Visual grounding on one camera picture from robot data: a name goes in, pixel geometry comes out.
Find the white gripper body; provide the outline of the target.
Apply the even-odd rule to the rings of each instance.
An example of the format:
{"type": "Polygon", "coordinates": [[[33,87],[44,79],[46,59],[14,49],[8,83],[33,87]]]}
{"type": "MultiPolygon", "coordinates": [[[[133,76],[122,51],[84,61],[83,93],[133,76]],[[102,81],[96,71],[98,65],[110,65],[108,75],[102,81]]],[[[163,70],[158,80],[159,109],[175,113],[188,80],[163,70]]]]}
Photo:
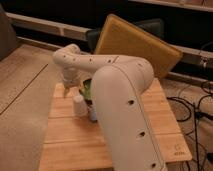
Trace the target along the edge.
{"type": "Polygon", "coordinates": [[[65,68],[62,70],[62,82],[65,88],[79,85],[78,70],[75,68],[65,68]]]}

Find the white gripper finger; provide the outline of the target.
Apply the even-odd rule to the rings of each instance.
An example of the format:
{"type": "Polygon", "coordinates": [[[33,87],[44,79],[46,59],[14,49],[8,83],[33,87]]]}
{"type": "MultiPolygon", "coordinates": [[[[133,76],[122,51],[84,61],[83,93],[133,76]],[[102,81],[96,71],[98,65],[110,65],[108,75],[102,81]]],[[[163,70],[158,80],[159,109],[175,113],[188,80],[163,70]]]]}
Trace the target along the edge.
{"type": "Polygon", "coordinates": [[[66,98],[67,95],[69,94],[70,88],[65,88],[63,92],[63,98],[66,98]]]}

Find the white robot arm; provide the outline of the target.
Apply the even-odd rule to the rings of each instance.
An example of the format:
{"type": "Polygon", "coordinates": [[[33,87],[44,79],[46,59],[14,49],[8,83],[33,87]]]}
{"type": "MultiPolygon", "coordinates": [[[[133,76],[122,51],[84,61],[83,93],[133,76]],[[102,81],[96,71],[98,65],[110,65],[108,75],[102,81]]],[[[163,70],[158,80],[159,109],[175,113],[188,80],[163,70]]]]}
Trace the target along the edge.
{"type": "Polygon", "coordinates": [[[83,55],[71,44],[53,54],[69,82],[72,68],[93,74],[91,99],[115,171],[167,171],[141,94],[153,82],[149,61],[126,55],[83,55]]]}

